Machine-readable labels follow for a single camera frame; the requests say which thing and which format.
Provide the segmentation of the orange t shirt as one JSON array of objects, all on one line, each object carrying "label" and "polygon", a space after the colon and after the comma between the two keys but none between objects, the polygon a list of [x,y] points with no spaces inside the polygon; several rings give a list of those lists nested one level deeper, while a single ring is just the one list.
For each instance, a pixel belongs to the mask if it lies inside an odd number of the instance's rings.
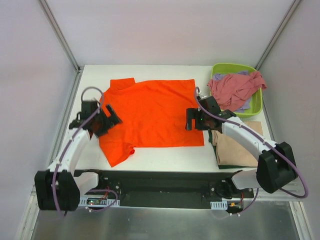
[{"label": "orange t shirt", "polygon": [[110,80],[104,100],[122,123],[99,138],[109,165],[124,162],[136,148],[202,147],[203,133],[185,129],[187,109],[198,106],[195,88],[194,79]]}]

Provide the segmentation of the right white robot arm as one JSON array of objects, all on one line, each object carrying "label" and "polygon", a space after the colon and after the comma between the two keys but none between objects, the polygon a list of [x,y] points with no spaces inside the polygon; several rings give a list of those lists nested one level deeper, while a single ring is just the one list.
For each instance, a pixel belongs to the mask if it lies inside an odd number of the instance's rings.
[{"label": "right white robot arm", "polygon": [[212,97],[196,97],[196,108],[187,108],[185,129],[187,131],[208,130],[213,137],[215,152],[222,153],[222,144],[232,154],[239,170],[225,181],[225,192],[237,197],[244,189],[262,188],[267,193],[283,190],[284,186],[299,177],[293,150],[286,143],[277,143],[263,137],[245,124],[234,112],[221,110]]}]

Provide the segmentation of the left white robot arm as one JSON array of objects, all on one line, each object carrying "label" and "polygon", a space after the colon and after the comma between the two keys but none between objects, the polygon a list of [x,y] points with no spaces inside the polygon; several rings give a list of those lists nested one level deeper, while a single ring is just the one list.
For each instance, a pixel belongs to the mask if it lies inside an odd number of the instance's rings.
[{"label": "left white robot arm", "polygon": [[105,191],[106,183],[95,172],[74,172],[80,156],[92,137],[102,137],[110,129],[122,123],[110,104],[97,100],[83,100],[81,110],[68,126],[66,141],[46,170],[35,174],[34,183],[37,202],[43,211],[75,211],[81,196],[92,191],[99,195]]}]

